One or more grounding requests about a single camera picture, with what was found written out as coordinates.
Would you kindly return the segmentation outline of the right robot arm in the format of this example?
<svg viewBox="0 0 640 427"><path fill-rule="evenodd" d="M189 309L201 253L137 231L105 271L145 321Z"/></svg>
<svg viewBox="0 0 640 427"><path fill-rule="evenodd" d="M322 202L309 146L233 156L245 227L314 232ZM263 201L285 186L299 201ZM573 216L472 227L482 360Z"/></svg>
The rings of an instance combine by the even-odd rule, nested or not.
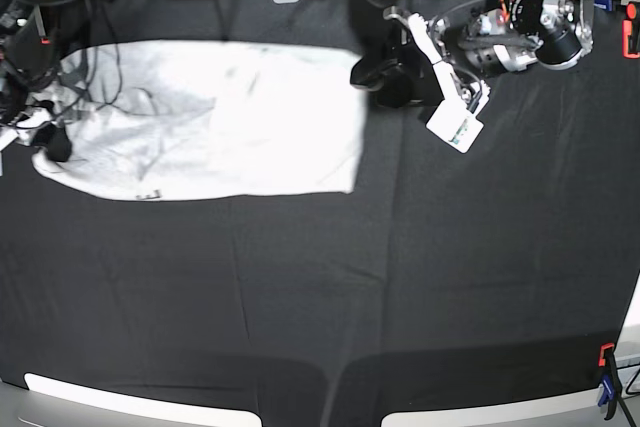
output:
<svg viewBox="0 0 640 427"><path fill-rule="evenodd" d="M49 100L35 100L60 73L60 53L55 45L59 20L55 10L79 0L1 0L1 148L14 143L31 146L49 160L66 162L72 144L63 117L72 107L57 110ZM32 28L45 65L26 70L12 58L11 50Z"/></svg>

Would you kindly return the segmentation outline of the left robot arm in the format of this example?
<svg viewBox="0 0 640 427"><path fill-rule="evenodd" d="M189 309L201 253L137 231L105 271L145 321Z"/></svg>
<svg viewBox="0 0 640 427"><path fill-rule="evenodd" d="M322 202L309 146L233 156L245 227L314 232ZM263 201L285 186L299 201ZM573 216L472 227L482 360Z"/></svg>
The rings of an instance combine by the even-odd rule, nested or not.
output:
<svg viewBox="0 0 640 427"><path fill-rule="evenodd" d="M429 20L395 0L367 1L395 25L350 83L390 108L454 100L477 114L487 79L531 65L570 69L593 49L595 0L469 0Z"/></svg>

